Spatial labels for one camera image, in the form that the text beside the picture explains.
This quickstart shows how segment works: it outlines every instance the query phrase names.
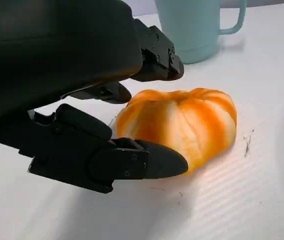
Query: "bolt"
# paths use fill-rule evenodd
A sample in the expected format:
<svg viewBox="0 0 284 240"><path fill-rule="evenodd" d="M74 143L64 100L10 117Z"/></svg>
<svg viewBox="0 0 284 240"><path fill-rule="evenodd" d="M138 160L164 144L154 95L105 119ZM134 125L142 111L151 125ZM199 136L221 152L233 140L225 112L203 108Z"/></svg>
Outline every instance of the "bolt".
<svg viewBox="0 0 284 240"><path fill-rule="evenodd" d="M137 154L133 154L132 155L132 161L136 161L137 160Z"/></svg>
<svg viewBox="0 0 284 240"><path fill-rule="evenodd" d="M125 171L124 176L129 177L130 175L131 175L131 173L130 173L129 170Z"/></svg>

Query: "screw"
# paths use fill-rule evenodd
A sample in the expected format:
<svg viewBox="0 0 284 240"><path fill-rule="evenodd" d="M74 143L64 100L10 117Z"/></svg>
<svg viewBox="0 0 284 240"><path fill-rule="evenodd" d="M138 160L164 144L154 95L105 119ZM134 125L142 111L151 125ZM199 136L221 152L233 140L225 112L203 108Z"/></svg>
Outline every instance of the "screw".
<svg viewBox="0 0 284 240"><path fill-rule="evenodd" d="M53 132L54 132L55 134L62 134L63 129L60 128L60 127L58 127L58 126L55 126L55 127L53 128Z"/></svg>
<svg viewBox="0 0 284 240"><path fill-rule="evenodd" d="M136 154L133 154L132 155L132 161L136 161L137 160L137 155Z"/></svg>
<svg viewBox="0 0 284 240"><path fill-rule="evenodd" d="M131 173L130 173L129 170L125 171L124 176L129 177L130 175L131 175Z"/></svg>

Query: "orange pumpkin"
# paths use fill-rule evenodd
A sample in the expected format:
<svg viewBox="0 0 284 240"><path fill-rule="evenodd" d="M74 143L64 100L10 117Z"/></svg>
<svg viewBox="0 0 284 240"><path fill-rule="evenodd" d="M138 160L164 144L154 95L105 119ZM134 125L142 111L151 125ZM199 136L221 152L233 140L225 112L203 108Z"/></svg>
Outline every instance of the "orange pumpkin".
<svg viewBox="0 0 284 240"><path fill-rule="evenodd" d="M170 147L185 157L191 173L229 147L235 139L237 113L226 93L144 90L118 115L116 134Z"/></svg>

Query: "white surface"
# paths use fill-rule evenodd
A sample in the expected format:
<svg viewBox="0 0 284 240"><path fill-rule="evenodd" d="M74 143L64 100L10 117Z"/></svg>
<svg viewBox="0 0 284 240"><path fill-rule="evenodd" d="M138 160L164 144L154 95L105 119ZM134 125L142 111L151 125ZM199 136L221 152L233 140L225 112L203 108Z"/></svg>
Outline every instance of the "white surface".
<svg viewBox="0 0 284 240"><path fill-rule="evenodd" d="M132 8L133 15L148 15L157 13L154 0L123 0ZM221 0L222 8L238 8L240 0ZM248 0L249 7L271 4L283 4L284 0Z"/></svg>
<svg viewBox="0 0 284 240"><path fill-rule="evenodd" d="M223 27L237 14L222 10ZM159 26L156 15L141 19ZM0 240L284 240L284 5L248 9L243 29L221 46L178 81L123 83L133 94L229 93L238 109L230 150L188 179L118 181L104 195L29 174L30 159L0 145ZM106 123L123 107L66 101Z"/></svg>

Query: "scratch mark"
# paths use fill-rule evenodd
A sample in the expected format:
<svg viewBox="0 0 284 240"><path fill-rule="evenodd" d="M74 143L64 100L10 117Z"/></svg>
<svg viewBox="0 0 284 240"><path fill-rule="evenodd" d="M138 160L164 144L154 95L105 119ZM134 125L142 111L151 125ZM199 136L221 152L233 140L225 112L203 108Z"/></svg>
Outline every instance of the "scratch mark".
<svg viewBox="0 0 284 240"><path fill-rule="evenodd" d="M154 186L150 187L150 189L152 189L152 190L159 190L159 191L163 191L163 192L165 192L165 191L166 191L166 190L165 190L165 189L163 189L163 188L160 188L160 187L154 187Z"/></svg>
<svg viewBox="0 0 284 240"><path fill-rule="evenodd" d="M244 139L246 140L246 149L245 149L244 158L247 158L248 154L250 153L251 138L252 137L249 136L249 138L247 140L247 137L244 137Z"/></svg>

